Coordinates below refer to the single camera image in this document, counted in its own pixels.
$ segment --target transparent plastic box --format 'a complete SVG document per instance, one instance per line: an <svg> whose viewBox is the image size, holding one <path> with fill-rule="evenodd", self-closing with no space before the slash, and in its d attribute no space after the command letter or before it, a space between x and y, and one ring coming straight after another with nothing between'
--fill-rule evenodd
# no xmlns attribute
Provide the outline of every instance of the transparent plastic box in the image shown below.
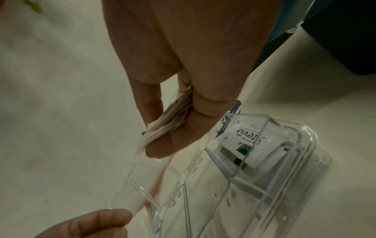
<svg viewBox="0 0 376 238"><path fill-rule="evenodd" d="M283 238L331 161L309 127L266 115L226 114L196 147L183 171L135 156L111 207L146 204L159 238Z"/></svg>

